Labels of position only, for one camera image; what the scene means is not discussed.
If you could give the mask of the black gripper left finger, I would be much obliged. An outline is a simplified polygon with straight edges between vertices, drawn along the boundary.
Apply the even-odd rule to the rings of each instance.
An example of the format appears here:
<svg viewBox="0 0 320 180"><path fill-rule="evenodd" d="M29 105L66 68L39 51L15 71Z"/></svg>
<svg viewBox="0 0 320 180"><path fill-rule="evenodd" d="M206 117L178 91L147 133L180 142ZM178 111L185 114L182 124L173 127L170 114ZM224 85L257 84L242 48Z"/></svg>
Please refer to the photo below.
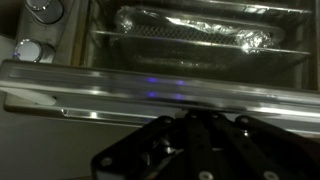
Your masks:
<svg viewBox="0 0 320 180"><path fill-rule="evenodd" d="M156 118L96 154L93 180L186 180L184 127L184 118Z"/></svg>

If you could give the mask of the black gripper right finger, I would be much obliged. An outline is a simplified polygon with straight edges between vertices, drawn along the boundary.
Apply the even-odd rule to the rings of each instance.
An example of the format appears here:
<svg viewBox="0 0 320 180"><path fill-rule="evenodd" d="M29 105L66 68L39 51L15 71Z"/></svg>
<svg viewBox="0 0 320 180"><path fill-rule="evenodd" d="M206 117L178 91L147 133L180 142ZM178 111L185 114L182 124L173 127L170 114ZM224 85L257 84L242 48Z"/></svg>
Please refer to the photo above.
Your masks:
<svg viewBox="0 0 320 180"><path fill-rule="evenodd" d="M199 117L251 180L320 180L317 142L250 116L230 121L220 113L203 111Z"/></svg>

